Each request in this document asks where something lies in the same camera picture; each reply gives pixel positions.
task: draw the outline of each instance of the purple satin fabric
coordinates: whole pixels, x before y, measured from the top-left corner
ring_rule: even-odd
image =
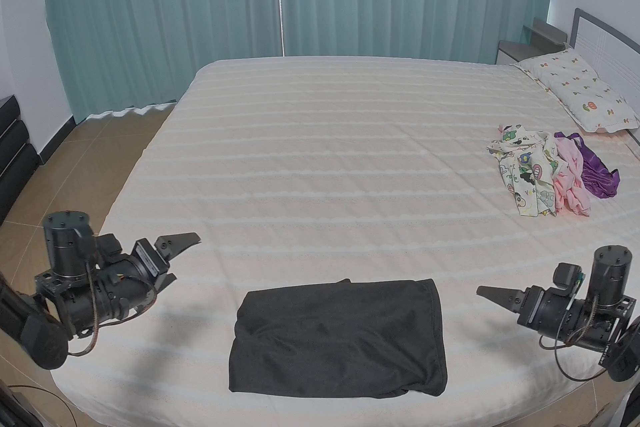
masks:
[[[617,169],[610,173],[602,163],[602,160],[586,146],[580,134],[575,133],[567,137],[562,132],[556,132],[555,137],[558,139],[561,137],[572,139],[575,145],[578,146],[584,159],[582,182],[591,194],[601,199],[612,198],[616,195],[620,184],[620,175]]]

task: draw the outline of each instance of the tiled floor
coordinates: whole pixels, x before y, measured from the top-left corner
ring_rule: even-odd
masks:
[[[43,167],[39,167],[0,227],[0,271],[12,286],[33,293],[33,276],[49,267],[42,217],[56,210],[82,210],[91,217],[95,232],[122,189],[142,151],[170,110],[130,112],[121,118],[85,121],[68,136]],[[61,395],[50,372],[30,361],[16,343],[0,332],[0,378],[6,384],[31,384]],[[603,376],[571,395],[509,427],[569,427],[587,423],[598,409],[615,397],[621,386]],[[46,393],[22,391],[46,415],[67,427],[73,425],[67,409]],[[96,426],[77,409],[78,425]]]

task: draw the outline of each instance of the bed sheet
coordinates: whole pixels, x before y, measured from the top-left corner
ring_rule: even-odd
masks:
[[[516,315],[478,285],[548,287],[597,247],[640,255],[640,164],[624,133],[588,135],[618,196],[592,214],[520,217],[486,151],[500,124],[576,127],[509,66],[380,57],[220,61],[201,69],[109,213],[138,238],[196,231],[178,280],[132,323],[53,372],[80,409],[117,426],[474,426],[524,415],[576,388]],[[640,296],[640,269],[627,292]],[[449,381],[439,397],[297,399],[231,393],[228,354],[249,290],[435,280]],[[73,349],[86,341],[74,341]],[[598,354],[562,352],[574,375]]]

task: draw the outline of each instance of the white headboard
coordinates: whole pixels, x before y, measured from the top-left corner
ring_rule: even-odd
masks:
[[[640,45],[581,9],[573,15],[570,45],[640,115]],[[640,144],[640,128],[628,132]]]

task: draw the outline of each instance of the pink fabric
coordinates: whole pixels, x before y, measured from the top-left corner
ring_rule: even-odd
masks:
[[[554,178],[556,210],[559,212],[564,208],[566,199],[574,214],[589,216],[591,200],[580,178],[584,165],[582,154],[570,139],[556,139],[556,145],[560,158],[568,164],[568,168],[562,169]]]

